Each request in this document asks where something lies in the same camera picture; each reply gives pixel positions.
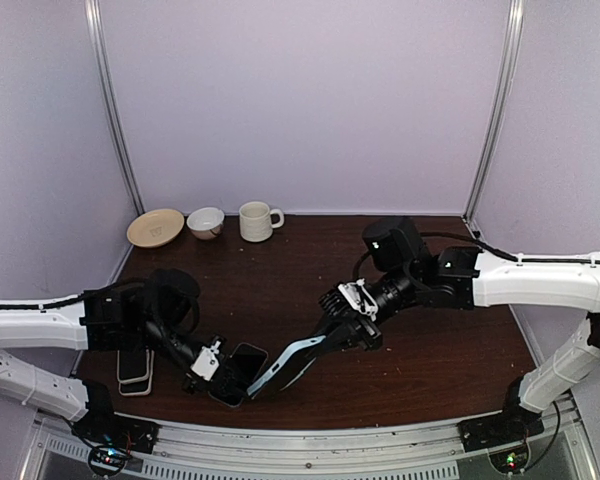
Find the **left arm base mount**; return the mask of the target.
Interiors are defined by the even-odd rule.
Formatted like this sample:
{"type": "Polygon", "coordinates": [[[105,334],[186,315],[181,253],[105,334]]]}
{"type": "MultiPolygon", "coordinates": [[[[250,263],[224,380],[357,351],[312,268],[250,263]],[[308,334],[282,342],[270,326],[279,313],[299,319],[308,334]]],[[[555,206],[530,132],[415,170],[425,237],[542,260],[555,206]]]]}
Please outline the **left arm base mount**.
{"type": "Polygon", "coordinates": [[[122,472],[133,453],[153,452],[157,423],[116,414],[109,390],[101,383],[79,380],[78,385],[86,390],[86,413],[67,424],[88,447],[87,466],[93,474],[110,478],[122,472]]]}

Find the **light blue phone case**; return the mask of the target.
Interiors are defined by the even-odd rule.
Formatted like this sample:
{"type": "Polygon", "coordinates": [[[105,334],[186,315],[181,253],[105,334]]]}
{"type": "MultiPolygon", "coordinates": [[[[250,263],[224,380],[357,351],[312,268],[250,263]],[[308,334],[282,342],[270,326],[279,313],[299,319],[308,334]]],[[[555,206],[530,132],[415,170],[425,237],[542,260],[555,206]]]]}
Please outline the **light blue phone case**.
{"type": "Polygon", "coordinates": [[[273,364],[247,389],[249,399],[284,391],[299,380],[315,363],[326,336],[318,335],[290,343],[273,364]]]}

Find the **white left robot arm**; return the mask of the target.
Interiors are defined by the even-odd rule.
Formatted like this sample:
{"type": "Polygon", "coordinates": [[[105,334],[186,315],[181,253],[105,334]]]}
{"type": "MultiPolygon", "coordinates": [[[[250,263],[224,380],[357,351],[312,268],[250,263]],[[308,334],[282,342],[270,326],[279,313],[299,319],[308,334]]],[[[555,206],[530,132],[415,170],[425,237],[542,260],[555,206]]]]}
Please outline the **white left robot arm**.
{"type": "Polygon", "coordinates": [[[223,338],[205,343],[184,332],[200,317],[200,287],[179,269],[158,269],[76,296],[0,301],[0,349],[152,350],[185,375],[187,392],[241,401],[250,379],[245,362],[223,353],[223,338]]]}

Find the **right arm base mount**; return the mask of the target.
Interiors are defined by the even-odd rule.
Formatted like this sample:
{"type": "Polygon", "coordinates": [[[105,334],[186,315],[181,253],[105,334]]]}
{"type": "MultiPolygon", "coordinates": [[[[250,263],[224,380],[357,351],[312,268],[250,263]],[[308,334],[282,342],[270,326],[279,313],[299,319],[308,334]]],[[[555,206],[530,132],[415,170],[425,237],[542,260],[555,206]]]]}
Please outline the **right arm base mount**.
{"type": "Polygon", "coordinates": [[[541,414],[521,406],[521,383],[519,377],[509,385],[501,412],[458,424],[464,451],[491,450],[491,466],[502,474],[523,473],[531,465],[529,438],[544,432],[541,414]]]}

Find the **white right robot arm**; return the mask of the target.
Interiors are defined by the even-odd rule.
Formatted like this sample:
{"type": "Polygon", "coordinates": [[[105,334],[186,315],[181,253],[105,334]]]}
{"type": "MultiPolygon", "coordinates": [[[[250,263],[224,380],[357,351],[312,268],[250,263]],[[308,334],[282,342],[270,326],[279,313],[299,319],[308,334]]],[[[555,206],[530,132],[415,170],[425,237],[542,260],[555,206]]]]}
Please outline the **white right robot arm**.
{"type": "Polygon", "coordinates": [[[325,294],[324,316],[311,355],[381,343],[379,326],[414,306],[471,310],[497,305],[567,307],[586,312],[570,340],[550,361],[509,388],[503,412],[493,419],[499,440],[515,440],[562,393],[600,365],[600,252],[576,256],[509,254],[477,239],[430,253],[425,234],[408,217],[367,226],[366,255],[381,279],[341,283],[325,294]]]}

